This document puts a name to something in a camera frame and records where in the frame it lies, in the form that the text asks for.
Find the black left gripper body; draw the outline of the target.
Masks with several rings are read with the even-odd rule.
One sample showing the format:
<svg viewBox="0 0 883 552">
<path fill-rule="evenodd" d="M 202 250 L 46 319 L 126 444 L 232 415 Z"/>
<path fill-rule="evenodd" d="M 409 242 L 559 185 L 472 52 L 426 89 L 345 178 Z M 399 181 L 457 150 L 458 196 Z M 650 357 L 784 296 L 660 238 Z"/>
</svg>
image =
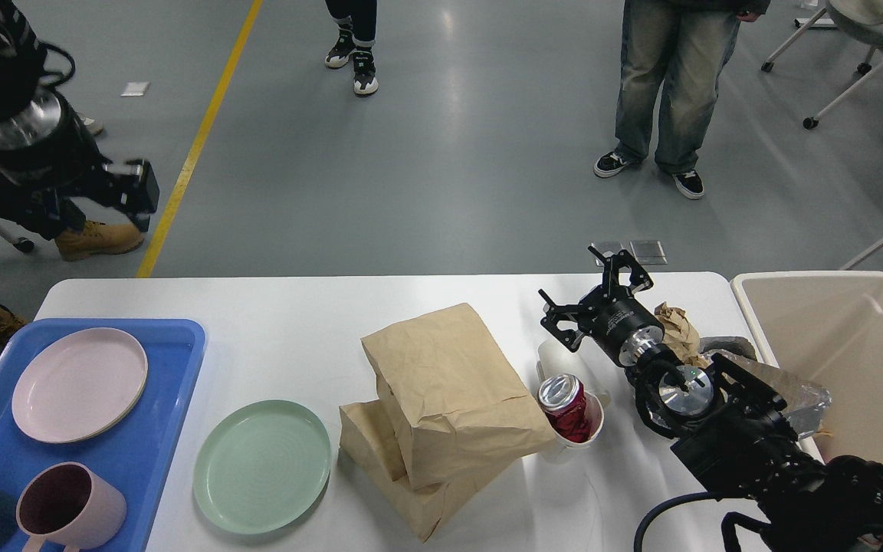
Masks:
<svg viewBox="0 0 883 552">
<path fill-rule="evenodd" d="M 0 211 L 73 211 L 70 198 L 108 206 L 108 161 L 51 88 L 0 99 Z"/>
</svg>

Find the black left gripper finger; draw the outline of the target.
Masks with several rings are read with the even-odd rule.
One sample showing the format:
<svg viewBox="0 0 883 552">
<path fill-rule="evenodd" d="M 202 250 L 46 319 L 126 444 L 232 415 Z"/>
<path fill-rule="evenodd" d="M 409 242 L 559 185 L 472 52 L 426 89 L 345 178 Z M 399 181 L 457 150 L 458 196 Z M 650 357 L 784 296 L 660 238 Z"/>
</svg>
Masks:
<svg viewBox="0 0 883 552">
<path fill-rule="evenodd" d="M 150 161 L 130 159 L 123 163 L 106 163 L 100 170 L 100 203 L 120 211 L 138 231 L 147 233 L 160 199 L 159 185 Z"/>
</svg>

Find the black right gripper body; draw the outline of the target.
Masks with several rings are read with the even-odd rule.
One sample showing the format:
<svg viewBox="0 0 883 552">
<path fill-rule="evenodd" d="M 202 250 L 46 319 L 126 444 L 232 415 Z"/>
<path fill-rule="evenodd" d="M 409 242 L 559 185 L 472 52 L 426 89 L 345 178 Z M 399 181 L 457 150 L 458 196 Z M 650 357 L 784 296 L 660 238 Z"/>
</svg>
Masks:
<svg viewBox="0 0 883 552">
<path fill-rule="evenodd" d="M 642 354 L 662 343 L 665 329 L 635 298 L 620 298 L 600 307 L 586 335 L 617 366 L 632 367 Z"/>
</svg>

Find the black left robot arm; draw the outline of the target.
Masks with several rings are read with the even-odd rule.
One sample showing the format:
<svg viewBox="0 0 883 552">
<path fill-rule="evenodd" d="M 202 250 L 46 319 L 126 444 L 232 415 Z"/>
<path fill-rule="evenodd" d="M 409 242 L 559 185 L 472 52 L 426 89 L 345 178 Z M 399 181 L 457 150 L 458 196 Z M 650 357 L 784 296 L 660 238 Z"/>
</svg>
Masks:
<svg viewBox="0 0 883 552">
<path fill-rule="evenodd" d="M 0 179 L 39 199 L 54 218 L 63 198 L 87 198 L 119 210 L 141 232 L 157 210 L 150 163 L 105 157 L 58 88 L 70 80 L 45 69 L 55 45 L 39 41 L 24 14 L 0 1 Z"/>
</svg>

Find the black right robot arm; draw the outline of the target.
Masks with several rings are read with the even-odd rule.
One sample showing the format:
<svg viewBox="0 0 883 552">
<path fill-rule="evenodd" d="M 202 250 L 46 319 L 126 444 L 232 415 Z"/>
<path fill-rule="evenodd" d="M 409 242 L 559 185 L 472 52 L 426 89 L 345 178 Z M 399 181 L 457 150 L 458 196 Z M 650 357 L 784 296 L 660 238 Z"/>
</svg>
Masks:
<svg viewBox="0 0 883 552">
<path fill-rule="evenodd" d="M 673 454 L 702 491 L 652 508 L 635 530 L 634 550 L 660 514 L 694 501 L 754 500 L 765 521 L 729 511 L 723 546 L 738 551 L 739 527 L 772 551 L 883 551 L 883 465 L 854 455 L 820 462 L 800 450 L 784 419 L 787 402 L 750 371 L 716 353 L 708 368 L 687 366 L 665 343 L 665 329 L 635 294 L 652 287 L 631 252 L 595 252 L 602 283 L 578 304 L 544 305 L 543 328 L 568 350 L 592 338 L 634 390 L 649 429 L 672 440 Z"/>
</svg>

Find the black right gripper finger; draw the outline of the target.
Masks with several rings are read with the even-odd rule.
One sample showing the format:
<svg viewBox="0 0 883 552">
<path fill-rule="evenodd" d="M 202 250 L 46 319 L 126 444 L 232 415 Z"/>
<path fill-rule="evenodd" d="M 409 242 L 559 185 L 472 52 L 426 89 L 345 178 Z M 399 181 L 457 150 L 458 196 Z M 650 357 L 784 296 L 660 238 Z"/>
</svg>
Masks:
<svg viewBox="0 0 883 552">
<path fill-rule="evenodd" d="M 581 303 L 567 305 L 554 303 L 543 289 L 539 290 L 539 295 L 544 300 L 544 317 L 540 325 L 569 352 L 577 352 L 579 344 L 588 333 L 591 307 Z"/>
<path fill-rule="evenodd" d="M 607 300 L 626 300 L 634 298 L 638 292 L 652 289 L 652 277 L 627 249 L 602 252 L 595 245 L 589 245 L 588 249 L 602 265 L 600 287 Z"/>
</svg>

